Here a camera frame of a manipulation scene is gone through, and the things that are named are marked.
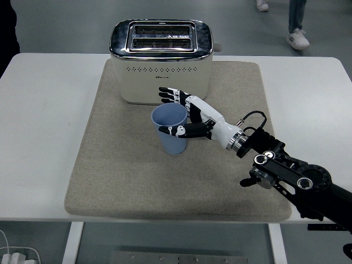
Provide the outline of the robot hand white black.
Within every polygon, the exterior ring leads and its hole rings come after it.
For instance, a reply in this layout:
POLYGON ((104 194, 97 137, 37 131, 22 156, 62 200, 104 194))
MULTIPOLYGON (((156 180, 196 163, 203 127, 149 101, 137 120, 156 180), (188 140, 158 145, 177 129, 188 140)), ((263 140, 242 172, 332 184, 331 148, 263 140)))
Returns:
POLYGON ((160 132, 178 138, 206 137, 217 140, 222 147, 231 149, 244 136, 236 125, 226 122, 222 114, 204 100, 182 90, 160 87, 159 96, 163 103, 178 103, 186 108, 190 123, 184 125, 165 125, 160 132))

